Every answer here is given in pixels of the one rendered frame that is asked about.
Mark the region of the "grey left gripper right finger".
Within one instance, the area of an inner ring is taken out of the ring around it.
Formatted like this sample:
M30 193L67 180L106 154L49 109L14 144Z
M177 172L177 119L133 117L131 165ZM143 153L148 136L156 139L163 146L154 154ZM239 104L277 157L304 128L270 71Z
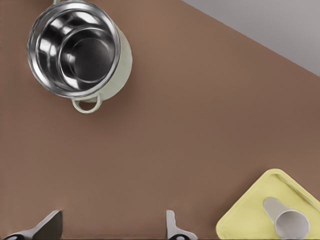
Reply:
M166 239L167 240L197 240L197 236L190 231L177 227L175 212L166 210Z

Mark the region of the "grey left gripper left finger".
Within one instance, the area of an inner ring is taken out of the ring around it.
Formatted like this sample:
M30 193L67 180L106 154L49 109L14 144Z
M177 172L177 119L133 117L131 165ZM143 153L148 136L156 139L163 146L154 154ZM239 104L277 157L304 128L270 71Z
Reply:
M54 210L35 227L12 233L2 240L60 240L62 237L62 211Z

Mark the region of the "white IKEA cup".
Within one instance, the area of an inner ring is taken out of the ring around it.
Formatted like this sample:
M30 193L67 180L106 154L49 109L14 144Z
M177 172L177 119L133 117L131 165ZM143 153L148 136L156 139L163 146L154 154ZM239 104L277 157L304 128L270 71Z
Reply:
M274 197L267 197L262 205L281 239L302 240L309 234L310 222L302 212Z

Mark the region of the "pale green steel pot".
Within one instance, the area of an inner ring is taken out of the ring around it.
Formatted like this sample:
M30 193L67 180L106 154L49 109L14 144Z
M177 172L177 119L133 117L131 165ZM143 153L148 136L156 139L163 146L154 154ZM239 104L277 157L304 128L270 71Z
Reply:
M39 84L86 114L125 86L133 65L125 34L85 0L54 0L41 13L28 36L27 59Z

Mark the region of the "yellow tray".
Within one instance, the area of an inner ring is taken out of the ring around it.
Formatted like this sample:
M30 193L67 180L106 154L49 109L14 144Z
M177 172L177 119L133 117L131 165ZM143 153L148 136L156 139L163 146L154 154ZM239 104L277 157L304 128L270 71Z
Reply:
M320 201L285 171L267 170L221 217L216 225L222 240L279 240L274 225L263 208L273 197L303 213L309 220L308 240L320 240Z

